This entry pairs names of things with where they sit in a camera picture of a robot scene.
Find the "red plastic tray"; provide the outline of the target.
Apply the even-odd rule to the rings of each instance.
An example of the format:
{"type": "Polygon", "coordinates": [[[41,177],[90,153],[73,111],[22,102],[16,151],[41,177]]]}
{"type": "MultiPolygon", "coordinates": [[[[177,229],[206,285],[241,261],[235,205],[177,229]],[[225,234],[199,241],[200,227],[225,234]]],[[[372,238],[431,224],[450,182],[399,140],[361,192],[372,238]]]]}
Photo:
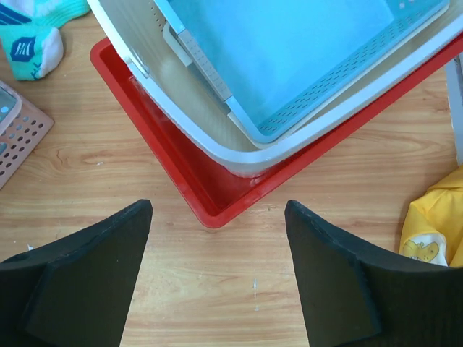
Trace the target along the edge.
{"type": "Polygon", "coordinates": [[[377,101],[257,178],[235,176],[187,139],[155,103],[136,88],[132,73],[109,39],[104,38],[92,47],[90,60],[197,219],[206,227],[220,228],[348,138],[461,52],[462,36],[458,35],[377,101]]]}

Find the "teal and white sock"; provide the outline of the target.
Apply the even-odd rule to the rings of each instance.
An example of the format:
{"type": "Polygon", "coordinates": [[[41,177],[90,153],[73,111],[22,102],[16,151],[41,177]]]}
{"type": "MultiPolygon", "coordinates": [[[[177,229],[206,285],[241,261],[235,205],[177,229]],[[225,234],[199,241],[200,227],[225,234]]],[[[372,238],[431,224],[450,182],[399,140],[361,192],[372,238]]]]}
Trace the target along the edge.
{"type": "Polygon", "coordinates": [[[86,1],[2,1],[1,46],[16,80],[39,80],[64,56],[60,28],[86,15],[86,1]]]}

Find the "pink perforated basket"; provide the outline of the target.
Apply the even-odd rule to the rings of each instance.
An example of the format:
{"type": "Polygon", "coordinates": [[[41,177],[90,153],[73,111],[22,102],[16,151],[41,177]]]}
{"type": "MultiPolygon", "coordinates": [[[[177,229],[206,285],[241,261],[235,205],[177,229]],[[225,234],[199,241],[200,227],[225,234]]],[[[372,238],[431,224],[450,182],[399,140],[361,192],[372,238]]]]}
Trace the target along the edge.
{"type": "Polygon", "coordinates": [[[54,120],[6,83],[1,83],[1,185],[4,186],[54,120]]]}

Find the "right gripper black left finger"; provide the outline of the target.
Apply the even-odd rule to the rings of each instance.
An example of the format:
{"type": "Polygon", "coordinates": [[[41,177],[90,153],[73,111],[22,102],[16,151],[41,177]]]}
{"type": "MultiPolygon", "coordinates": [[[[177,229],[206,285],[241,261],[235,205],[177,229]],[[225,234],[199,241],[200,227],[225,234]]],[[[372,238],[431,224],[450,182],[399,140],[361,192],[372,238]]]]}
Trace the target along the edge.
{"type": "Polygon", "coordinates": [[[1,261],[1,345],[119,346],[152,216],[138,200],[1,261]]]}

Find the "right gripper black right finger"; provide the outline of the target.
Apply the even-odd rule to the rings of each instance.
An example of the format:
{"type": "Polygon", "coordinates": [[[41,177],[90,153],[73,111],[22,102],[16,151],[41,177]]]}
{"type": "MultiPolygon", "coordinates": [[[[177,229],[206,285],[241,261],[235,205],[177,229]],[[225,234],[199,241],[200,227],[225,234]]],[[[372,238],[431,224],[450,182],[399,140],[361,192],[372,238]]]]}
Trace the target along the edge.
{"type": "Polygon", "coordinates": [[[462,270],[377,247],[301,203],[285,208],[311,346],[460,346],[462,270]]]}

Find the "yellow cloth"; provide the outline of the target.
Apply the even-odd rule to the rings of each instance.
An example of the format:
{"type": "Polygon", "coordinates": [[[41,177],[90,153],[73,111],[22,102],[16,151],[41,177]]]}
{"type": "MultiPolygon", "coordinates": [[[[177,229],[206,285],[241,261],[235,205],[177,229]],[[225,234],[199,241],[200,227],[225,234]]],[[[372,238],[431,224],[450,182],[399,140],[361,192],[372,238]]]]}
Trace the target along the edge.
{"type": "Polygon", "coordinates": [[[409,204],[399,253],[434,265],[462,266],[462,167],[409,204]]]}

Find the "blue perforated basket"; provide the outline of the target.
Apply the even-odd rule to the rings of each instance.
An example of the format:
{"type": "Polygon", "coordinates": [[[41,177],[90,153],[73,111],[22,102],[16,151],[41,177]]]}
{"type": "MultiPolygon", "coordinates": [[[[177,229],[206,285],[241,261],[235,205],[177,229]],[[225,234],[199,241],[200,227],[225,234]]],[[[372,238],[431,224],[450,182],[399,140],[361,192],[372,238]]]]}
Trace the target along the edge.
{"type": "Polygon", "coordinates": [[[268,144],[439,18],[447,1],[157,1],[232,121],[268,144]]]}

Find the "large white laundry basket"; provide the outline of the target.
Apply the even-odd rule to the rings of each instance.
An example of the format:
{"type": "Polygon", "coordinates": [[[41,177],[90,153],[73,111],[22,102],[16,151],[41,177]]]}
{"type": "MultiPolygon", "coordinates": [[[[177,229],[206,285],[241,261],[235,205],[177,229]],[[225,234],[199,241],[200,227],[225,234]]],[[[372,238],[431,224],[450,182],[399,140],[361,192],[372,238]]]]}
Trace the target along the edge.
{"type": "Polygon", "coordinates": [[[462,32],[462,3],[451,1],[429,25],[319,112],[276,142],[251,140],[190,72],[192,60],[175,41],[152,1],[130,9],[91,1],[98,23],[128,68],[135,93],[161,112],[209,158],[240,177],[259,176],[353,119],[462,32]]]}

